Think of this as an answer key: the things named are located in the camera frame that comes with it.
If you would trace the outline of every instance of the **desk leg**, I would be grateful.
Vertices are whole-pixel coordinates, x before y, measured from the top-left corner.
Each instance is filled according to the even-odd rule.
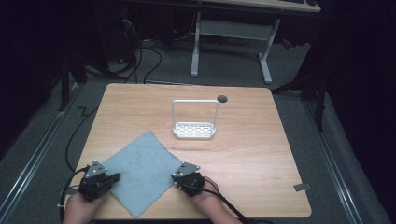
[[[279,26],[279,23],[280,23],[280,19],[276,19],[272,26],[271,32],[269,34],[269,37],[267,40],[267,45],[265,46],[265,51],[264,51],[264,53],[259,53],[260,65],[262,66],[262,75],[264,76],[264,82],[267,84],[272,83],[270,70],[268,69],[268,64],[267,64],[267,56],[268,56],[268,53],[270,52],[271,46],[274,42],[274,38],[275,38],[277,27]]]
[[[191,62],[191,76],[198,76],[198,64],[199,64],[199,35],[201,32],[201,12],[197,12],[197,22],[195,24],[195,43],[194,51],[192,53]]]

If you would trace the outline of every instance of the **gray cloth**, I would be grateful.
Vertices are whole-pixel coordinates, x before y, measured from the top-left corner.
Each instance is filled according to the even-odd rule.
[[[140,135],[103,163],[107,175],[121,174],[111,192],[134,217],[139,217],[172,187],[171,175],[180,164],[181,160],[152,132]]]

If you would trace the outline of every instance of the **human arm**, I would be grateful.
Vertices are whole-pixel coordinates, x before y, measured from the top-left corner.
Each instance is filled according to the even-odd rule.
[[[103,201],[109,194],[109,191],[100,198],[87,202],[82,194],[74,193],[67,200],[66,210],[64,211],[63,224],[87,224],[96,213],[96,210],[102,205]]]
[[[203,188],[219,193],[218,185],[207,176],[205,176]],[[191,201],[198,211],[207,216],[214,224],[242,223],[224,207],[222,200],[212,193],[202,191],[200,194],[191,197]]]

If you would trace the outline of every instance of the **gray carpet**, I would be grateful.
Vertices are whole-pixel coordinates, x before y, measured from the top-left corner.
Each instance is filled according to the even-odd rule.
[[[153,49],[161,53],[162,62],[150,74],[148,82],[159,83],[161,81],[273,89],[293,80],[309,49],[308,46],[304,46],[286,50],[282,46],[274,45],[268,58],[274,83],[269,86],[263,83],[256,52],[253,52],[260,44],[252,43],[242,47],[227,45],[216,50],[202,50],[198,77],[190,77],[189,75],[191,46],[175,45],[170,48],[159,44]],[[139,83],[158,60],[159,56],[155,52],[147,49],[143,50],[142,63],[137,72]],[[100,104],[105,87],[109,82],[114,82],[114,80],[90,76],[88,83],[82,87],[80,94],[70,106],[59,130],[50,142],[46,156],[9,217],[8,223],[60,223],[57,207],[60,190],[71,175],[65,163],[64,152],[73,131],[84,119],[79,107],[86,107],[88,112],[96,108]],[[307,218],[266,217],[265,219],[279,224],[349,223],[324,160],[320,142],[316,136],[316,128],[312,125],[311,118],[306,113],[297,93],[297,91],[287,91],[275,95],[275,100],[302,180],[312,186],[312,189],[306,192],[312,207],[312,215]],[[350,188],[354,202],[360,209],[362,223],[390,223],[353,155],[329,98],[327,98],[326,104],[324,134]],[[41,137],[58,114],[59,106],[60,85],[55,87],[51,99],[31,118],[29,126],[7,156],[0,162],[0,169],[3,171],[0,173],[0,179],[2,180],[0,202],[3,202],[7,197],[24,165],[35,151]],[[68,158],[73,166],[78,163],[93,119],[94,116],[91,116],[83,123],[70,145]]]

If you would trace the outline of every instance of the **small black object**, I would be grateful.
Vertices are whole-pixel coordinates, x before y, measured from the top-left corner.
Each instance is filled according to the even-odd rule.
[[[220,96],[218,96],[218,101],[220,103],[226,103],[228,101],[228,98],[225,95],[220,95]]]
[[[305,0],[305,2],[311,7],[314,7],[318,4],[318,0]]]
[[[94,161],[88,172],[82,177],[78,192],[85,200],[91,202],[108,192],[114,183],[119,182],[120,174],[106,175],[106,168]]]
[[[205,179],[200,173],[191,173],[183,177],[175,177],[172,175],[177,187],[183,190],[189,197],[195,196],[202,192],[201,188],[204,186]]]
[[[304,0],[280,0],[280,1],[299,3],[299,4],[303,4],[304,3]]]

